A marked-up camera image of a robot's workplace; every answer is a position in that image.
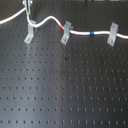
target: metal mount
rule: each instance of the metal mount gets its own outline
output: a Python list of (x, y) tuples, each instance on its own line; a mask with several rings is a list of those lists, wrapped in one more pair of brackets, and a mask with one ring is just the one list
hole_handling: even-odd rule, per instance
[(26, 8), (26, 14), (31, 15), (31, 4), (33, 4), (33, 0), (23, 0), (23, 5)]
[(34, 28), (33, 26), (31, 26), (30, 24), (28, 24), (28, 35), (27, 35), (27, 37), (26, 37), (25, 40), (24, 40), (24, 42), (25, 42), (26, 44), (30, 44), (30, 43), (31, 43), (31, 41), (32, 41), (32, 39), (33, 39), (33, 37), (34, 37), (36, 31), (37, 31), (37, 29), (35, 29), (35, 28)]
[(71, 23), (66, 21), (66, 24), (64, 25), (64, 35), (61, 39), (61, 43), (66, 45), (68, 42), (68, 39), (70, 37), (70, 30), (72, 30), (73, 27), (71, 26)]
[(115, 23), (112, 23), (111, 28), (110, 28), (110, 35), (109, 35), (108, 41), (107, 41), (107, 43), (109, 45), (111, 45), (112, 47), (115, 44), (117, 31), (118, 31), (118, 25)]

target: metal bracket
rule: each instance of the metal bracket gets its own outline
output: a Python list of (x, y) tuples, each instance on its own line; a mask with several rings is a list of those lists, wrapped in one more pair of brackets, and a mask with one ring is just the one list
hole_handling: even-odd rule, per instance
[(118, 25), (115, 23), (112, 23), (111, 28), (110, 28), (110, 35), (109, 35), (108, 41), (107, 41), (107, 43), (109, 45), (111, 45), (112, 47), (115, 44), (117, 31), (118, 31)]
[(66, 45), (68, 42), (68, 39), (70, 37), (70, 30), (73, 29), (73, 27), (71, 26), (71, 23), (66, 21), (66, 24), (64, 25), (64, 35), (61, 39), (61, 43)]
[(33, 37), (34, 37), (36, 31), (37, 31), (37, 29), (35, 29), (35, 28), (34, 28), (33, 26), (31, 26), (30, 24), (28, 24), (28, 35), (27, 35), (27, 37), (26, 37), (25, 40), (24, 40), (24, 42), (25, 42), (26, 44), (30, 44), (30, 43), (31, 43), (31, 41), (32, 41), (32, 39), (33, 39)]

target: cable holder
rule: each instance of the cable holder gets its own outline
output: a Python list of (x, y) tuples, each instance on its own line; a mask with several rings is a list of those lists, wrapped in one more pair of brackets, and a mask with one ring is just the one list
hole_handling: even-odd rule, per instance
[(72, 30), (73, 27), (71, 26), (71, 23), (66, 21), (66, 24), (64, 25), (64, 35), (61, 39), (61, 43), (66, 45), (68, 40), (69, 40), (69, 37), (70, 37), (70, 30)]
[(112, 47), (115, 44), (115, 40), (116, 40), (116, 35), (117, 35), (117, 31), (118, 31), (118, 25), (115, 23), (112, 23), (111, 27), (110, 27), (110, 35), (108, 37), (108, 41), (107, 43), (109, 45), (111, 45)]
[(31, 26), (30, 24), (28, 24), (28, 35), (27, 35), (27, 37), (25, 38), (24, 42), (25, 42), (26, 44), (30, 44), (31, 41), (32, 41), (32, 39), (33, 39), (33, 37), (34, 37), (34, 35), (36, 34), (36, 32), (37, 32), (37, 29), (35, 29), (35, 28), (34, 28), (33, 26)]

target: white fiber cable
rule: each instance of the white fiber cable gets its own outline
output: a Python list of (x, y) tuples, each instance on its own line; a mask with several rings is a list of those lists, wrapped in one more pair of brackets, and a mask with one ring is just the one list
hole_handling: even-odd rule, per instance
[(32, 25), (33, 27), (35, 27), (35, 28), (40, 27), (41, 25), (43, 25), (45, 22), (47, 22), (47, 21), (50, 20), (50, 19), (55, 20), (56, 23), (57, 23), (59, 26), (61, 25), (61, 23), (59, 22), (59, 20), (57, 20), (54, 16), (48, 16), (47, 18), (45, 18), (42, 22), (40, 22), (40, 23), (38, 23), (38, 24), (32, 24), (31, 21), (30, 21), (30, 19), (29, 19), (29, 16), (27, 16), (28, 23), (29, 23), (30, 25)]
[(8, 22), (8, 21), (10, 21), (10, 20), (12, 20), (12, 19), (14, 19), (14, 18), (16, 18), (16, 17), (19, 16), (21, 13), (23, 13), (25, 10), (26, 10), (26, 9), (23, 8), (22, 10), (20, 10), (19, 12), (17, 12), (16, 14), (14, 14), (13, 16), (11, 16), (11, 17), (9, 17), (9, 18), (7, 18), (7, 19), (4, 19), (4, 20), (2, 20), (2, 21), (0, 21), (0, 24), (4, 24), (4, 23), (6, 23), (6, 22)]

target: table surface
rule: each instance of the table surface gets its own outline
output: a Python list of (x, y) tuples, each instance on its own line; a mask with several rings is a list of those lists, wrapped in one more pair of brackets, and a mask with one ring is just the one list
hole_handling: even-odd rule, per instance
[[(0, 19), (22, 8), (1, 0)], [(115, 22), (128, 35), (127, 2), (34, 2), (33, 20), (49, 15), (78, 31), (109, 31)], [(0, 25), (0, 127), (127, 128), (128, 40), (111, 47), (108, 35), (71, 35), (64, 46), (63, 31), (49, 21), (27, 45), (27, 24), (23, 13)]]

